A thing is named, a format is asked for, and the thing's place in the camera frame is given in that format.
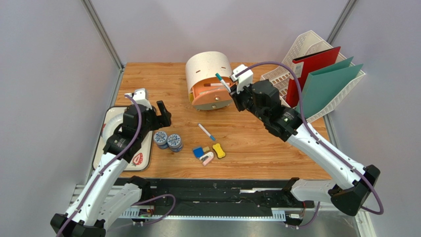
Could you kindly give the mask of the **blue patterned tape roll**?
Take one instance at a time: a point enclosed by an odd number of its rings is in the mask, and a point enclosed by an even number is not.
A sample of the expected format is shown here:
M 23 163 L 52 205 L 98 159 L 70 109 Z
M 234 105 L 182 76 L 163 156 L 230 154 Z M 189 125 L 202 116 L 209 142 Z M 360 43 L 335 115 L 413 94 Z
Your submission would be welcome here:
M 168 148 L 168 135 L 165 131 L 158 131 L 154 134 L 153 140 L 159 149 Z
M 178 134 L 171 134 L 168 137 L 167 144 L 169 149 L 172 152 L 180 152 L 183 149 L 183 143 L 180 135 Z

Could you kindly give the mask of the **white blue marker pen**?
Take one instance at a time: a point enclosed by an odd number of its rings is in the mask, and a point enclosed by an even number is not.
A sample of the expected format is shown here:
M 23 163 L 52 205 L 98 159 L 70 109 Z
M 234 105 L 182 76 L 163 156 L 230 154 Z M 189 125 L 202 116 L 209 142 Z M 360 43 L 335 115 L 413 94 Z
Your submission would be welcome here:
M 210 137 L 213 141 L 216 141 L 215 137 L 212 136 L 200 123 L 198 123 L 198 127 L 208 136 Z

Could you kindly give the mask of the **white brown marker pen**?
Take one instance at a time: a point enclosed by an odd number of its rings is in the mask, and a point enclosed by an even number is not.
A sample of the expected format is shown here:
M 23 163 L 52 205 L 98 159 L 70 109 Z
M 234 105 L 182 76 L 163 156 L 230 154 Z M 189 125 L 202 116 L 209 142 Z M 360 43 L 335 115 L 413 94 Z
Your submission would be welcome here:
M 224 84 L 222 84 L 222 83 L 205 83 L 204 84 L 204 86 L 207 86 L 207 87 L 218 87 L 218 86 L 224 86 Z

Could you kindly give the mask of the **white teal marker pen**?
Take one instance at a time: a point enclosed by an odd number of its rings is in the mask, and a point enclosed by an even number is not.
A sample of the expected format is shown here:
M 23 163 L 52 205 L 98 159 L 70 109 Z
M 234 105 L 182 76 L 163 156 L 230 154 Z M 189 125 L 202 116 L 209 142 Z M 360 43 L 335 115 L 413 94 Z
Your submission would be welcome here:
M 231 92 L 230 86 L 225 82 L 225 80 L 222 78 L 222 76 L 219 73 L 216 73 L 215 76 L 220 81 L 220 83 L 226 88 L 228 93 Z

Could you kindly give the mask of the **round drawer storage box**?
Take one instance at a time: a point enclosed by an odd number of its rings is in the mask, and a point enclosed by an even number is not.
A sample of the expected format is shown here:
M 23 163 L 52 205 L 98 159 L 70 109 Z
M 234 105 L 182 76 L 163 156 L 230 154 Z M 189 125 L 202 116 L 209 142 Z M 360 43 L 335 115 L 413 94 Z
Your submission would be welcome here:
M 207 87 L 205 83 L 220 83 L 215 76 L 219 73 L 226 83 L 232 69 L 227 56 L 218 51 L 201 52 L 192 56 L 185 65 L 188 98 L 196 110 L 209 111 L 229 106 L 233 100 L 224 86 Z

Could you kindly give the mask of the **yellow bone-shaped eraser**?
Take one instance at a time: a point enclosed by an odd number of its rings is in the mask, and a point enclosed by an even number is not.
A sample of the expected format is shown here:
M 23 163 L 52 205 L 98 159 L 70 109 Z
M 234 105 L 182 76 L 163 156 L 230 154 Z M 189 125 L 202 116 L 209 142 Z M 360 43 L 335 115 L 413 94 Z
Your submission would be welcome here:
M 217 155 L 218 159 L 222 159 L 222 158 L 226 157 L 226 153 L 223 150 L 220 143 L 213 144 L 212 149 L 216 152 L 216 155 Z

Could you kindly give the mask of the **red file folder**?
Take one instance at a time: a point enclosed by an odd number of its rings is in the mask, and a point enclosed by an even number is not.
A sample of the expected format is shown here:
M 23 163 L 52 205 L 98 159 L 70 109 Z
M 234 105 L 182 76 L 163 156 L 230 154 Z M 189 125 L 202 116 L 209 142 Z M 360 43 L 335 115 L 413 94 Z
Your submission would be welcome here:
M 341 47 L 338 46 L 292 60 L 292 69 L 298 78 L 302 93 L 309 73 L 334 64 L 340 49 Z M 297 106 L 299 101 L 297 86 L 292 76 L 289 80 L 285 101 L 292 108 Z

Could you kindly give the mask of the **teal file folder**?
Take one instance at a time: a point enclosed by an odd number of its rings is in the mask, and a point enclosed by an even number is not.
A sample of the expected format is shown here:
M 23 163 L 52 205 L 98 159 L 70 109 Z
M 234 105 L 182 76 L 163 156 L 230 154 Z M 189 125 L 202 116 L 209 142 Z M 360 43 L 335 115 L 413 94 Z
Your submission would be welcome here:
M 354 65 L 352 60 L 350 57 L 310 72 L 295 110 L 305 117 L 323 108 L 362 69 L 363 64 Z

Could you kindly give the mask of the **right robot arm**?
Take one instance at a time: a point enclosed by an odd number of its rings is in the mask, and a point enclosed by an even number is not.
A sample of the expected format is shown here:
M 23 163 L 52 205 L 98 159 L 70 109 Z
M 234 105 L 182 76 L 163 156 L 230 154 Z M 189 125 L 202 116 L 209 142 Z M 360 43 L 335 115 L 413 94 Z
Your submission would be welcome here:
M 279 90 L 268 80 L 249 84 L 241 91 L 233 85 L 230 96 L 238 111 L 249 111 L 270 134 L 304 152 L 331 176 L 319 181 L 293 178 L 287 191 L 295 199 L 328 202 L 342 213 L 356 216 L 372 193 L 370 186 L 380 176 L 376 166 L 354 161 L 320 137 L 312 125 L 302 121 L 299 112 L 282 105 Z

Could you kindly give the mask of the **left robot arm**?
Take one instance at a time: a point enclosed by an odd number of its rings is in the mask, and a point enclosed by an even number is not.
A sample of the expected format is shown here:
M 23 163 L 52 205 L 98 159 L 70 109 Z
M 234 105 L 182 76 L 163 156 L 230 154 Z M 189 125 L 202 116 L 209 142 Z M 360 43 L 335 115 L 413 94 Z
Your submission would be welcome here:
M 121 131 L 109 137 L 99 167 L 94 171 L 77 200 L 65 213 L 56 213 L 50 224 L 58 237 L 104 237 L 112 224 L 137 202 L 149 202 L 150 181 L 132 176 L 106 201 L 116 180 L 140 149 L 147 133 L 171 125 L 171 113 L 163 101 L 154 107 L 134 102 L 124 112 Z

